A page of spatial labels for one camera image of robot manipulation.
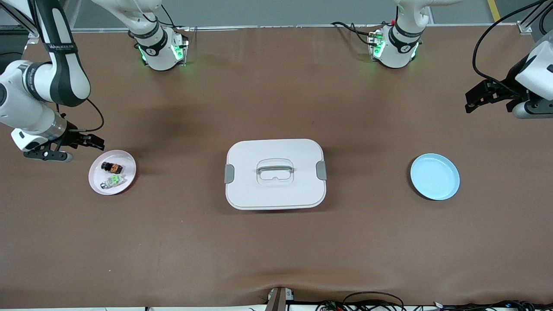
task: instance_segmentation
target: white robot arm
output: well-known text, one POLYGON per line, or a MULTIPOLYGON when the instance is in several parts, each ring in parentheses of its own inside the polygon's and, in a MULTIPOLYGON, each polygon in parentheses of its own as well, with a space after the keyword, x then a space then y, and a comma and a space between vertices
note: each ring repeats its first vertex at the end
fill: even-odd
POLYGON ((138 42, 144 62, 154 70, 169 70, 186 61, 188 38, 162 27, 153 12, 161 0, 92 0, 117 17, 138 42))
POLYGON ((486 79, 473 87, 465 94, 466 112, 487 103, 511 100, 507 111, 518 119, 553 118, 553 30, 536 42, 501 83, 486 79))
POLYGON ((401 68, 415 56, 419 39, 429 16, 426 7, 449 6, 462 0, 394 0, 398 16, 394 24, 387 24, 370 39, 371 56, 390 68, 401 68))
POLYGON ((76 126, 44 102, 75 107, 90 94, 77 46, 58 0, 0 0, 34 22, 50 62, 17 60, 0 75, 0 122, 15 128, 12 138, 28 158, 70 161, 61 146, 95 147, 103 150, 103 140, 84 135, 76 126), (57 144, 50 150, 52 143, 57 144))

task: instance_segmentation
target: gray side clip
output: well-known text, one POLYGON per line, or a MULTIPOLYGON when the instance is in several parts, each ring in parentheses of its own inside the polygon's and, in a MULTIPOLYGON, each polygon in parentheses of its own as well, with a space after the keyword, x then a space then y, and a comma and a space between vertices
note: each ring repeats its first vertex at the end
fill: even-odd
POLYGON ((315 168, 317 170, 317 178, 320 180, 326 180, 326 165, 325 161, 319 161, 315 165, 315 168))
POLYGON ((225 184, 230 184, 234 181, 234 166, 232 164, 225 165, 225 184))

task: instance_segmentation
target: clear bottle with green label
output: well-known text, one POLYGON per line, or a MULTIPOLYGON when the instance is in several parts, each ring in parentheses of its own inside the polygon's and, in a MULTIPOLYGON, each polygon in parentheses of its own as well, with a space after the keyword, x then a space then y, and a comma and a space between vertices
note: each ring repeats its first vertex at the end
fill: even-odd
POLYGON ((125 180, 121 175, 111 175, 105 182, 100 184, 100 187, 104 190, 119 186, 125 180))

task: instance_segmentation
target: white storage box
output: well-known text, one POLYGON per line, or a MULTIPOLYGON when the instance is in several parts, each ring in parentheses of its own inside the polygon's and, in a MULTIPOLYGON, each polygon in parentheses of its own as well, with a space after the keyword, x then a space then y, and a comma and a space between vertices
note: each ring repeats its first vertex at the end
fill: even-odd
POLYGON ((326 167, 310 139, 243 141, 225 165, 228 202, 239 210, 305 209, 326 195, 326 167))

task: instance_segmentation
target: small bottle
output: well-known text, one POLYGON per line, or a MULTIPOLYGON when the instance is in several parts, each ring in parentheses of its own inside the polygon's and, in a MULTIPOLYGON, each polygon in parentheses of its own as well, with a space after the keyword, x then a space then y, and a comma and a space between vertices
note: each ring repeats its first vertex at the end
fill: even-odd
POLYGON ((104 162, 102 163, 102 169, 113 174, 121 174, 123 167, 119 164, 104 162))
POLYGON ((124 181, 125 180, 120 175, 111 175, 105 182, 100 184, 100 187, 105 190, 115 186, 119 186, 124 181))

